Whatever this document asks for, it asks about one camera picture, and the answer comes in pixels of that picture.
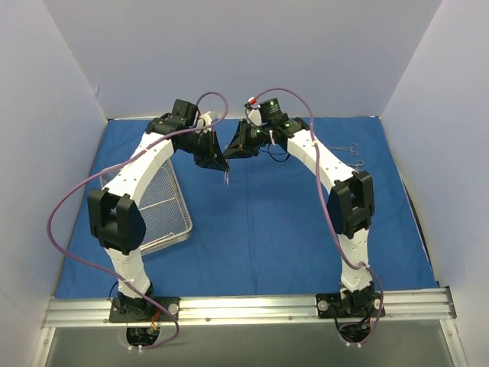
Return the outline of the wire mesh instrument tray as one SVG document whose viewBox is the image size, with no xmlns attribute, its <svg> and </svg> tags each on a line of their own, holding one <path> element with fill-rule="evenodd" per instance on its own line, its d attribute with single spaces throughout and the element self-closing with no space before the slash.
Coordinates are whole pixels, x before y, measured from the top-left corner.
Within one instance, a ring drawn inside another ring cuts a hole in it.
<svg viewBox="0 0 489 367">
<path fill-rule="evenodd" d="M 105 185 L 87 197 L 90 231 L 103 248 L 148 255 L 189 238 L 193 223 L 171 161 L 141 192 L 128 189 L 116 193 Z"/>
</svg>

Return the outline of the blue surgical drape cloth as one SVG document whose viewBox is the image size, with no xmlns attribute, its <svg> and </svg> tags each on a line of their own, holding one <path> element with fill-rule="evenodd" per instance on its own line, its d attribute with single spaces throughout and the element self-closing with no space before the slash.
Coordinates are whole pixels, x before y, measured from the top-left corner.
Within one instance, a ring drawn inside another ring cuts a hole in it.
<svg viewBox="0 0 489 367">
<path fill-rule="evenodd" d="M 435 288 L 403 183 L 383 126 L 373 117 L 317 118 L 326 146 L 356 143 L 374 183 L 368 236 L 371 267 L 388 291 Z M 230 162 L 225 173 L 173 155 L 193 222 L 190 237 L 144 257 L 159 296 L 316 294 L 339 289 L 341 259 L 322 212 L 313 174 L 296 158 L 267 152 Z"/>
</svg>

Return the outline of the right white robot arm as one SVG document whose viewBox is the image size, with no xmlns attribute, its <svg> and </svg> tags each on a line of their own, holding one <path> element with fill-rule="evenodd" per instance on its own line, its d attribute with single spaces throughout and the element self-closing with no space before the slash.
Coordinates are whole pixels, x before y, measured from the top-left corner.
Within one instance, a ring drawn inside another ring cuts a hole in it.
<svg viewBox="0 0 489 367">
<path fill-rule="evenodd" d="M 362 292 L 373 278 L 368 265 L 368 233 L 374 215 L 373 179 L 337 158 L 301 118 L 291 118 L 277 99 L 262 103 L 250 98 L 244 106 L 226 159 L 251 158 L 266 145 L 278 145 L 304 164 L 316 177 L 320 203 L 342 258 L 341 285 L 346 291 L 339 306 L 357 315 L 367 306 Z"/>
</svg>

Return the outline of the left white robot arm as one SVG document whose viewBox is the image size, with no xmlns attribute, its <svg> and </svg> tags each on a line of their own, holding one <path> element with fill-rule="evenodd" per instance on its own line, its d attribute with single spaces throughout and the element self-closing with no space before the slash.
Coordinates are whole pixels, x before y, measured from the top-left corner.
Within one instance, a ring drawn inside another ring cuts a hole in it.
<svg viewBox="0 0 489 367">
<path fill-rule="evenodd" d="M 120 275 L 118 292 L 129 298 L 126 310 L 136 320 L 146 320 L 154 311 L 140 249 L 147 228 L 140 211 L 142 196 L 176 151 L 191 154 L 198 167 L 228 171 L 212 126 L 217 120 L 213 111 L 200 114 L 197 105 L 176 100 L 171 112 L 147 124 L 128 163 L 102 189 L 88 195 L 92 236 Z"/>
</svg>

